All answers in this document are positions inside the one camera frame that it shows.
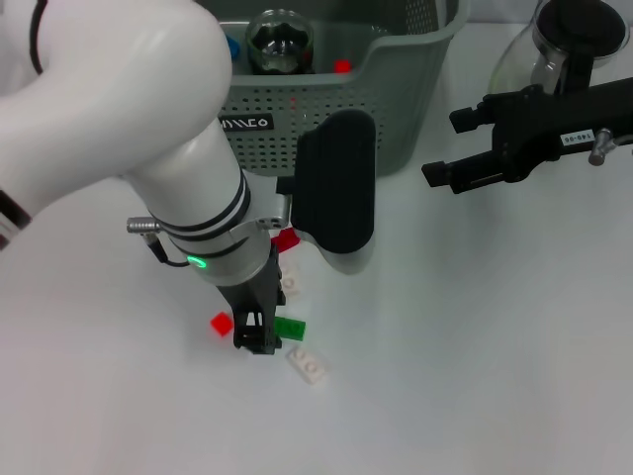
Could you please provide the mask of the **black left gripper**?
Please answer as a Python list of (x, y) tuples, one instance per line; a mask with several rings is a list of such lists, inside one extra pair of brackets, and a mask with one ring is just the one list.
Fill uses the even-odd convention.
[(245, 282), (219, 287), (233, 316), (233, 344), (252, 354), (272, 355), (282, 346), (286, 324), (279, 323), (279, 311), (286, 306), (281, 284), (282, 271), (275, 244), (264, 266)]

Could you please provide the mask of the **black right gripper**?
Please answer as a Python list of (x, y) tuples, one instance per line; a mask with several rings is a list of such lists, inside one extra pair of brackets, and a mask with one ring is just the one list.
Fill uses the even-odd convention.
[(488, 94), (475, 108), (451, 112), (449, 120), (457, 134), (494, 125), (493, 150), (424, 164), (431, 188), (461, 194), (503, 180), (519, 182), (541, 163), (580, 151), (600, 166), (608, 153), (632, 143), (632, 80), (563, 95), (549, 95), (540, 85)]

